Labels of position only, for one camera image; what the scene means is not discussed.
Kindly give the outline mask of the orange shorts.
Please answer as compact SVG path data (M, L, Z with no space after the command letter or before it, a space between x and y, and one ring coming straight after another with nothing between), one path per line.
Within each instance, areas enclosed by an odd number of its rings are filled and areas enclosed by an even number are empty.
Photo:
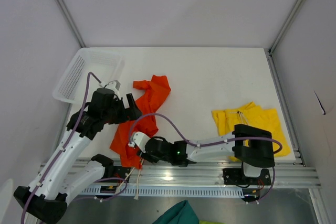
M171 92L167 76L153 75L151 80L134 81L133 88L144 91L144 94L136 100L136 105L143 115L157 112ZM131 148L128 145L129 134L139 131L153 137L159 129L153 115L141 119L132 129L133 124L126 122L118 126L110 149L119 154L121 166L140 169L142 165L140 157L137 156L139 148Z

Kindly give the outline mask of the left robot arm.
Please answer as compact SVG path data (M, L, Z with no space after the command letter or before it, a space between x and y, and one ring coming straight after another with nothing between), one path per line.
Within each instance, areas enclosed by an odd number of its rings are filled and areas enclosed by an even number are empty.
M114 90L98 88L91 101L83 101L73 114L64 136L49 161L28 186L18 186L14 198L29 213L44 223L57 223L67 207L85 188L100 180L108 182L114 176L112 159L97 154L74 176L68 173L82 151L106 124L122 124L138 119L142 112L133 95L126 95L129 106Z

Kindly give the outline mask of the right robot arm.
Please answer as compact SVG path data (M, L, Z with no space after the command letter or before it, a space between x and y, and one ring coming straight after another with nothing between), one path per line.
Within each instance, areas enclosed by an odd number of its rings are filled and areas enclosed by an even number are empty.
M258 179L262 168L275 166L272 134L256 127L237 124L234 130L217 142L189 144L186 141L168 142L163 137L147 140L138 155L150 163L168 162L173 166L187 167L198 162L220 161L234 157L241 161L240 179L251 184Z

